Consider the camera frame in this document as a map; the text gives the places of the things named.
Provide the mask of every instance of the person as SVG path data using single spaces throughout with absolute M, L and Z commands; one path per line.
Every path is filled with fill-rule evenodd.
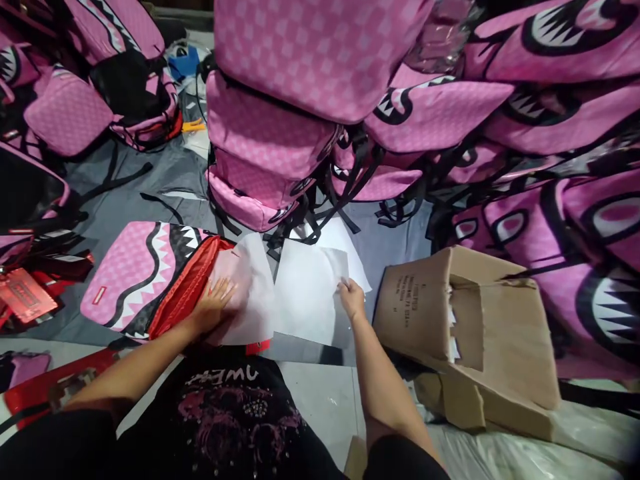
M 448 479 L 427 428 L 365 316 L 353 280 L 338 286 L 352 324 L 367 428 L 369 480 Z M 60 413 L 0 448 L 0 478 L 345 478 L 295 406 L 275 362 L 192 349 L 130 429 L 116 428 L 192 342 L 220 324 L 233 295 L 208 285 L 184 321 L 136 348 Z

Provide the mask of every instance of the blue object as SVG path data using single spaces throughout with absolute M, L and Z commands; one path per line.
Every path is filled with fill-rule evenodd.
M 194 77 L 195 70 L 200 63 L 198 49 L 192 45 L 178 47 L 175 55 L 169 57 L 169 69 L 171 76 L 177 82 L 182 82 L 187 77 Z

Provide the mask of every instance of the white tissue paper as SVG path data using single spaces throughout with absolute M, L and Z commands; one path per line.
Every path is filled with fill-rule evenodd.
M 238 285 L 227 306 L 238 310 L 207 339 L 212 345 L 248 345 L 273 338 L 278 320 L 273 276 L 259 233 L 242 238 L 233 250 L 220 252 L 210 278 L 229 277 Z
M 304 232 L 298 232 L 296 230 L 291 232 L 291 238 L 300 239 L 306 238 L 313 232 L 313 228 L 308 223 L 304 224 Z M 332 218 L 322 228 L 322 235 L 315 244 L 317 247 L 331 248 L 336 250 L 342 250 L 347 253 L 347 260 L 349 263 L 349 274 L 355 282 L 362 287 L 362 290 L 366 293 L 371 291 L 371 286 L 365 275 L 365 269 L 362 266 L 362 261 L 358 252 L 356 252 L 351 237 L 347 228 L 342 222 L 342 218 Z
M 275 330 L 347 348 L 353 334 L 337 286 L 348 277 L 346 252 L 286 239 L 275 280 L 280 314 Z

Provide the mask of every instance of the yellow object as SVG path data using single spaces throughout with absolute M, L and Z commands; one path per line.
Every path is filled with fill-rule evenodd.
M 202 118 L 198 120 L 194 120 L 192 122 L 184 122 L 182 124 L 182 131 L 196 131 L 196 130 L 206 130 L 207 126 L 203 122 Z

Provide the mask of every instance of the hand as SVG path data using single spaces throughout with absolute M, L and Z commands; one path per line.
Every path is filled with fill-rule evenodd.
M 343 280 L 338 284 L 340 290 L 340 300 L 345 308 L 349 319 L 361 315 L 365 317 L 365 293 L 353 279 Z
M 185 319 L 196 336 L 210 332 L 220 324 L 222 310 L 231 300 L 236 287 L 228 278 L 218 280 L 215 285 L 207 282 L 193 312 Z

